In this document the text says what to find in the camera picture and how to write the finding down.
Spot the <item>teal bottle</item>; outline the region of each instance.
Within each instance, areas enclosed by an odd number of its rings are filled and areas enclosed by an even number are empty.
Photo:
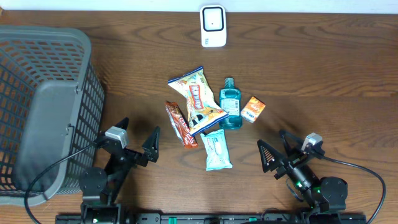
[[[234,86],[234,79],[226,78],[225,88],[220,91],[220,104],[221,108],[229,114],[229,117],[220,121],[220,128],[241,128],[241,97],[241,91]]]

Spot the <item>laundry basket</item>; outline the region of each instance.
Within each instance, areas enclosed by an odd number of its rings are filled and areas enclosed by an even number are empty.
[[[104,91],[90,54],[90,40],[76,29],[0,26],[0,205],[23,206],[38,174],[96,139]],[[29,205],[78,192],[94,152],[45,174]]]

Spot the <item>wood grain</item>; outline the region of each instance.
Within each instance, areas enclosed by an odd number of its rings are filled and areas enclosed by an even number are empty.
[[[387,198],[375,223],[397,223],[398,207],[398,16],[346,14],[229,13],[228,43],[200,45],[198,13],[5,11],[0,23],[75,27],[93,45],[91,60],[106,90],[101,129],[130,117],[131,149],[156,125],[162,129],[156,164],[132,170],[118,201],[133,210],[165,213],[262,212],[305,206],[284,180],[263,174],[256,141],[278,149],[279,129],[304,137],[323,136],[329,157],[381,174]],[[227,131],[233,168],[205,172],[206,152],[184,150],[170,125],[164,102],[185,99],[167,80],[203,65],[218,98],[234,77],[242,102],[254,95],[267,105],[260,118]],[[109,155],[102,149],[96,166]],[[360,170],[312,161],[317,176],[348,182],[347,211],[369,218],[381,196],[379,181]],[[59,213],[79,213],[81,195],[56,196],[32,208],[44,223]],[[1,223],[27,223],[23,208],[0,207]]]

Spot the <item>snack package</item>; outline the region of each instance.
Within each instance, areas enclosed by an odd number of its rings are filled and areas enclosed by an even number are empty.
[[[166,111],[169,114],[170,122],[172,123],[174,131],[181,143],[184,145],[184,148],[192,149],[198,147],[197,141],[189,133],[189,128],[182,117],[177,103],[166,102]]]
[[[241,116],[250,123],[253,123],[265,107],[266,105],[263,102],[252,96],[246,106],[242,109]]]
[[[188,124],[192,136],[228,117],[228,113],[214,101],[213,92],[203,74],[203,67],[167,83],[187,99]]]
[[[208,135],[200,134],[207,152],[206,171],[232,168],[226,147],[224,129],[213,131]]]

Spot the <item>bottle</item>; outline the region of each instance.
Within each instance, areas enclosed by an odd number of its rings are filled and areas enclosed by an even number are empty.
[[[220,91],[221,108],[229,117],[220,121],[222,129],[239,129],[242,126],[241,112],[241,91],[234,86],[233,78],[225,79],[225,88]]]

